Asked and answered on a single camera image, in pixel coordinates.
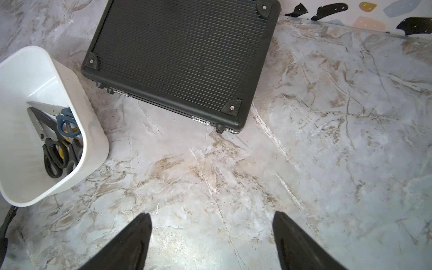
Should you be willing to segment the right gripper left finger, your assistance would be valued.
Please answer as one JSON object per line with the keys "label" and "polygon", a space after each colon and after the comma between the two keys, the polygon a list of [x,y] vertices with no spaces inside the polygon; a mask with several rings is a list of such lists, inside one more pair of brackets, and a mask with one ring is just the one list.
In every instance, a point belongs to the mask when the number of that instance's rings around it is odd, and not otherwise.
{"label": "right gripper left finger", "polygon": [[148,213],[139,214],[81,270],[142,270],[145,267],[152,233]]}

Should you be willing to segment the yellow black scissors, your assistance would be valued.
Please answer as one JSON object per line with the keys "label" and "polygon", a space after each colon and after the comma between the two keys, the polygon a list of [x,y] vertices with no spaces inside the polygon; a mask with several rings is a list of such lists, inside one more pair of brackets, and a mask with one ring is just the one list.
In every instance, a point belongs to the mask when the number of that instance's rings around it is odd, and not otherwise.
{"label": "yellow black scissors", "polygon": [[64,136],[60,136],[60,142],[66,147],[63,152],[63,163],[62,167],[66,169],[67,174],[71,173],[79,164],[82,154],[83,145],[76,138],[72,138],[68,141]]}

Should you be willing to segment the blue handled scissors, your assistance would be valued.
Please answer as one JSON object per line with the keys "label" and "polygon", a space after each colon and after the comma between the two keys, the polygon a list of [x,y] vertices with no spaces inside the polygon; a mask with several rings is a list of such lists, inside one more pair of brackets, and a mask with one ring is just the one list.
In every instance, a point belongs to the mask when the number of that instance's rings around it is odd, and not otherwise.
{"label": "blue handled scissors", "polygon": [[51,105],[37,101],[28,101],[27,104],[53,116],[57,122],[57,130],[62,136],[73,138],[81,135],[81,130],[78,127],[70,107]]}

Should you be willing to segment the black handled steel scissors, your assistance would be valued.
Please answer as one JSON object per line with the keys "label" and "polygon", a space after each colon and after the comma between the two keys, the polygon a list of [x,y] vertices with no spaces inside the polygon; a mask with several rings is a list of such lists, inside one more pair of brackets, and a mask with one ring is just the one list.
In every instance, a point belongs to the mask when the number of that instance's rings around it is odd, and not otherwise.
{"label": "black handled steel scissors", "polygon": [[[44,141],[42,149],[44,154],[43,159],[45,170],[51,178],[60,178],[63,175],[64,170],[62,167],[62,163],[64,161],[62,150],[64,150],[66,147],[62,142],[60,142],[60,136],[62,135],[57,130],[57,123],[47,114],[34,107],[29,107],[27,111],[39,138]],[[57,141],[47,135],[42,127],[42,124],[47,126],[55,133]]]}

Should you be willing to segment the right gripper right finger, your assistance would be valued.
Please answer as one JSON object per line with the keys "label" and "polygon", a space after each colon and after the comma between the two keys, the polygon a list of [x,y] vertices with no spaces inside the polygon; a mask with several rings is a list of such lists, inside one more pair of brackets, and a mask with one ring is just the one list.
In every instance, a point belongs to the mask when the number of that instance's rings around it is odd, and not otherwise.
{"label": "right gripper right finger", "polygon": [[283,270],[345,269],[284,212],[274,214],[272,227]]}

